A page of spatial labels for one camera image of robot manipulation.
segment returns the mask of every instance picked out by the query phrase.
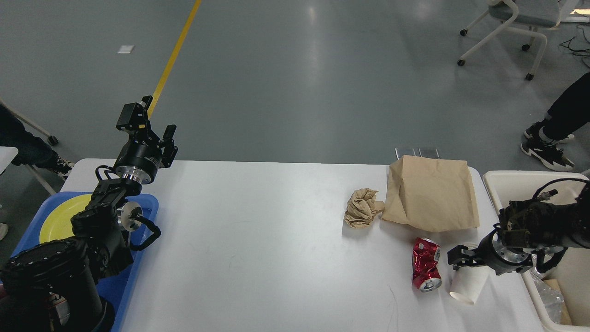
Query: robotic arm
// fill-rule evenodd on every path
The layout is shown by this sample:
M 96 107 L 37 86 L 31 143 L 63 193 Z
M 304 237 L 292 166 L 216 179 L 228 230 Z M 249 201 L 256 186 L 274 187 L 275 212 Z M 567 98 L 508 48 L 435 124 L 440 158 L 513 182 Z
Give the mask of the robotic arm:
M 0 271 L 8 293 L 0 300 L 0 332 L 110 330 L 114 309 L 99 297 L 96 284 L 131 265 L 131 250 L 144 250 L 160 236 L 141 207 L 126 197 L 140 194 L 158 169 L 170 167 L 178 151 L 172 139 L 175 125 L 166 128 L 162 139 L 151 130 L 151 101 L 146 96 L 123 107 L 117 129 L 127 132 L 129 140 L 113 167 L 96 169 L 99 183 L 90 202 L 71 219 L 74 236 L 22 251 Z M 141 224 L 152 235 L 136 245 L 130 232 Z
M 576 203 L 554 205 L 545 203 L 557 190 L 541 193 L 559 181 L 580 181 L 586 185 Z M 479 246 L 470 250 L 456 246 L 447 253 L 448 263 L 458 270 L 464 266 L 487 265 L 496 275 L 516 271 L 524 273 L 533 266 L 545 273 L 555 267 L 568 248 L 590 249 L 590 181 L 563 178 L 539 188 L 530 200 L 510 201 L 500 210 L 500 223 L 484 237 Z

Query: blue tray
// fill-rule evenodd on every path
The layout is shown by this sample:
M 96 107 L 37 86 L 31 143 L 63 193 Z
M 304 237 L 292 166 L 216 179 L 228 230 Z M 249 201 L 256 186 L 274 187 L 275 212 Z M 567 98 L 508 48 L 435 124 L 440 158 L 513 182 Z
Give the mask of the blue tray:
M 38 245 L 41 226 L 43 226 L 47 216 L 49 216 L 49 214 L 61 203 L 69 200 L 70 198 L 83 194 L 89 193 L 63 191 L 46 199 L 46 201 L 43 202 L 37 211 L 35 217 L 22 236 L 21 241 L 14 249 L 12 255 L 14 256 L 25 249 Z M 143 216 L 149 220 L 154 221 L 156 219 L 156 214 L 158 212 L 158 200 L 156 197 L 150 194 L 139 194 L 138 196 L 127 197 L 127 200 L 138 202 L 142 207 Z M 131 233 L 131 241 L 135 244 L 140 244 L 150 234 L 151 232 L 147 229 L 147 227 L 142 225 L 138 230 Z M 143 251 L 131 251 L 131 255 L 133 256 L 134 260 L 133 264 L 128 266 L 125 270 L 123 270 L 123 272 L 116 276 L 101 279 L 99 284 L 96 285 L 99 295 L 113 304 L 114 311 L 116 312 L 115 321 L 111 332 L 119 332 L 123 325 L 123 318 L 125 317 L 125 311 L 129 305 L 129 300 L 131 299 L 135 280 L 137 279 L 137 269 L 139 268 Z

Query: gray floor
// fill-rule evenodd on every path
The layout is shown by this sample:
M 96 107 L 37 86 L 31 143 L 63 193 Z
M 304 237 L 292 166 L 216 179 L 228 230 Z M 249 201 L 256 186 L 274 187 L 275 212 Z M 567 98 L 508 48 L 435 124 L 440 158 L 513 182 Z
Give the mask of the gray floor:
M 60 139 L 73 161 L 114 158 L 125 103 L 153 93 L 192 8 L 184 1 L 2 1 L 0 91 Z M 458 31 L 482 0 L 204 0 L 152 117 L 178 125 L 177 159 L 389 164 L 396 147 L 437 147 L 488 170 L 545 170 L 520 152 L 522 131 L 588 69 L 558 49 L 575 24 L 536 47 L 501 35 L 458 57 L 497 22 Z M 118 55 L 120 45 L 136 46 Z M 566 154 L 590 168 L 588 129 Z M 58 190 L 60 182 L 46 178 Z M 47 193 L 23 168 L 0 177 L 12 252 Z

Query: sneaker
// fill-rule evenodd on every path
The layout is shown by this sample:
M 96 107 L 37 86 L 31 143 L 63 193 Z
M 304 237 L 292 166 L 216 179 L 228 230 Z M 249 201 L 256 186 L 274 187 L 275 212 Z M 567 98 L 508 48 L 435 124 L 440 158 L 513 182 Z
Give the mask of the sneaker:
M 542 127 L 543 127 L 543 123 L 541 123 L 541 121 L 533 123 L 532 126 L 525 129 L 525 137 L 527 139 L 531 139 L 531 138 L 539 139 L 538 137 L 535 137 L 535 136 L 538 135 L 539 130 L 541 130 Z M 561 139 L 559 141 L 555 141 L 555 143 L 556 144 L 567 143 L 567 142 L 573 140 L 574 138 L 575 138 L 575 136 L 573 134 L 569 134 L 568 137 Z
M 573 163 L 563 156 L 563 149 L 557 149 L 555 144 L 543 144 L 536 139 L 528 139 L 520 144 L 520 149 L 526 155 L 540 160 L 550 170 L 567 172 L 573 169 Z
M 51 165 L 45 165 L 46 170 L 57 174 L 62 180 L 67 180 L 68 176 L 72 172 L 72 168 L 74 168 L 75 164 L 71 161 L 67 161 L 61 156 L 57 155 L 57 159 L 55 162 L 52 162 Z
M 5 223 L 0 223 L 0 240 L 2 240 L 6 233 L 8 233 L 8 225 Z

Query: crumpled brown paper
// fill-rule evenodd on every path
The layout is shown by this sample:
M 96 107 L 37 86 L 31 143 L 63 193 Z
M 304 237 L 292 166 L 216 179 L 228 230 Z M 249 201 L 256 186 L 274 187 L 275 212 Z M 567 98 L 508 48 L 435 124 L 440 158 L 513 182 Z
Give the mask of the crumpled brown paper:
M 375 200 L 376 190 L 363 188 L 355 190 L 344 213 L 344 221 L 352 228 L 369 227 L 373 218 L 383 211 L 385 203 Z
M 467 162 L 404 155 L 389 166 L 381 218 L 429 232 L 478 227 Z

